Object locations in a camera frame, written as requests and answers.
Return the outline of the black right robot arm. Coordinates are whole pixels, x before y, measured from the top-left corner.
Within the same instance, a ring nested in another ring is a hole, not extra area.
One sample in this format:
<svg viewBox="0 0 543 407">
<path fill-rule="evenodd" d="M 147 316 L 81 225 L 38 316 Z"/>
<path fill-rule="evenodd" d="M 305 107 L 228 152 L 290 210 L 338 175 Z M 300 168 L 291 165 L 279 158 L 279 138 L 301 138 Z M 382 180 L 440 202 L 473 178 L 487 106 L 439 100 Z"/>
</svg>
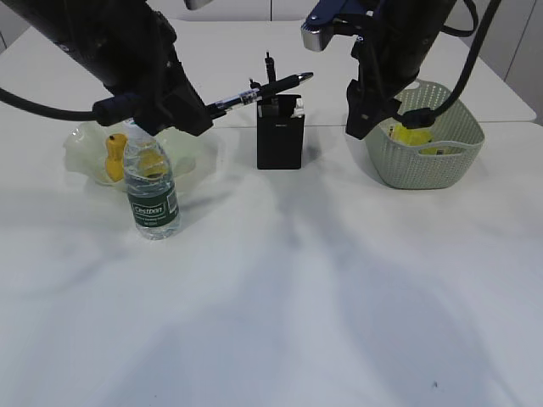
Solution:
<svg viewBox="0 0 543 407">
<path fill-rule="evenodd" d="M 400 112 L 396 96 L 413 83 L 441 31 L 453 1 L 382 1 L 373 16 L 361 19 L 361 32 L 351 50 L 358 62 L 358 77 L 347 88 L 346 133 L 359 140 L 380 122 L 394 119 L 407 129 L 430 127 L 459 99 L 473 72 L 499 1 L 489 2 L 455 87 L 436 108 Z"/>
</svg>

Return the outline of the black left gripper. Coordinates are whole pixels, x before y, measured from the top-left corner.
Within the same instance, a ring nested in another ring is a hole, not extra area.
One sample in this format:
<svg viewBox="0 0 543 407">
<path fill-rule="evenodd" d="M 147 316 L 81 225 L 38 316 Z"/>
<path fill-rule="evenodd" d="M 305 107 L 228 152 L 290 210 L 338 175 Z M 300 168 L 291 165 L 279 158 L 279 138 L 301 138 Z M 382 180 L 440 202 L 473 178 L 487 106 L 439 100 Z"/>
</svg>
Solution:
<svg viewBox="0 0 543 407">
<path fill-rule="evenodd" d="M 77 62 L 112 94 L 79 120 L 119 123 L 132 118 L 154 137 L 169 127 L 200 136 L 212 127 L 174 43 L 176 32 L 151 8 L 78 8 Z"/>
</svg>

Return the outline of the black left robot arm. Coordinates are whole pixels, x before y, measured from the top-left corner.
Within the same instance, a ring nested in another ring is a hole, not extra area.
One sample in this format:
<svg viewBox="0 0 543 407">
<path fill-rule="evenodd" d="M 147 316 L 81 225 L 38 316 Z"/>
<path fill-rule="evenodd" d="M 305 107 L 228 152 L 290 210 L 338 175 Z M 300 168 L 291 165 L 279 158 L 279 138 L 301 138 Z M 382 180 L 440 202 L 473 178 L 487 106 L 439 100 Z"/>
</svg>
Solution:
<svg viewBox="0 0 543 407">
<path fill-rule="evenodd" d="M 2 98 L 13 106 L 62 121 L 101 126 L 132 120 L 149 135 L 175 128 L 200 136 L 213 126 L 204 101 L 186 74 L 176 49 L 171 22 L 146 1 L 4 1 L 48 43 L 53 56 L 34 62 L 56 68 L 49 79 L 59 84 L 71 70 L 83 82 L 70 90 L 87 91 L 97 101 L 89 108 L 59 108 L 23 99 L 12 91 Z"/>
</svg>

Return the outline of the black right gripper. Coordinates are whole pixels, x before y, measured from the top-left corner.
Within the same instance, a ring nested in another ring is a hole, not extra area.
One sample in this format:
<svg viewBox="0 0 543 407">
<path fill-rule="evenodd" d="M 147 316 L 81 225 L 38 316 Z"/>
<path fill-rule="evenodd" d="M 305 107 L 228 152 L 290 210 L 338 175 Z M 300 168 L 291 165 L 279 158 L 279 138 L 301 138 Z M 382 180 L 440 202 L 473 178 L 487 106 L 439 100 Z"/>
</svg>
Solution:
<svg viewBox="0 0 543 407">
<path fill-rule="evenodd" d="M 437 37 L 436 25 L 377 25 L 358 36 L 351 56 L 358 61 L 358 76 L 347 87 L 348 116 L 345 131 L 364 139 L 381 121 L 433 123 L 430 108 L 400 112 L 396 96 L 413 83 Z"/>
</svg>

